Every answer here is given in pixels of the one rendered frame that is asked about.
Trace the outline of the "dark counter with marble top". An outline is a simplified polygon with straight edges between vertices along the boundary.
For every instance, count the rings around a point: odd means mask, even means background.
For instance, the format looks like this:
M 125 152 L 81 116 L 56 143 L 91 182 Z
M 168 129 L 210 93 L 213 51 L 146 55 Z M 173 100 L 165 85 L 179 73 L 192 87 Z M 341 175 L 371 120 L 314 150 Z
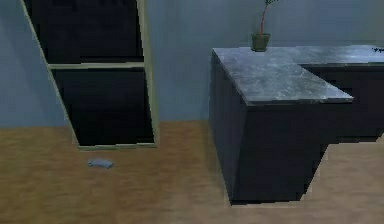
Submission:
M 384 135 L 384 49 L 215 48 L 209 103 L 230 203 L 298 201 L 329 145 Z

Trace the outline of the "pale green framed dark shelf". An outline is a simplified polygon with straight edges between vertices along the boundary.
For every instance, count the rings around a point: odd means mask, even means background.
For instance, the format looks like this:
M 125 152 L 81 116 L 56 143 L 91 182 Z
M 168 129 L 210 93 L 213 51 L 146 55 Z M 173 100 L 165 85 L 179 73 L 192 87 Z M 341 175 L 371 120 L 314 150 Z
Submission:
M 20 2 L 76 146 L 157 146 L 146 0 Z

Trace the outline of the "potted plant in green pot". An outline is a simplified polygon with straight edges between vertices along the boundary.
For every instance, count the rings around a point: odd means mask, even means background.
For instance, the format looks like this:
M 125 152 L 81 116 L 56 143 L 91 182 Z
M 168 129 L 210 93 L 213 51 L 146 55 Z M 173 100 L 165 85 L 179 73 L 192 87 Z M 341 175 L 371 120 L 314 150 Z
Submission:
M 265 52 L 271 37 L 270 33 L 265 32 L 265 18 L 268 7 L 278 0 L 264 0 L 264 9 L 261 16 L 261 22 L 258 32 L 251 34 L 251 50 L 254 52 Z

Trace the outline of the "small grey flat object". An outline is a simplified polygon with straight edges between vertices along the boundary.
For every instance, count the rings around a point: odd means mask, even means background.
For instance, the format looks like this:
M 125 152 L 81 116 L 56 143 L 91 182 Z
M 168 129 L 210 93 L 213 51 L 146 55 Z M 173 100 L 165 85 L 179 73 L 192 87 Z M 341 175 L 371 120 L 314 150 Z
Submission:
M 103 167 L 110 169 L 114 166 L 114 162 L 106 159 L 90 159 L 87 162 L 89 167 Z

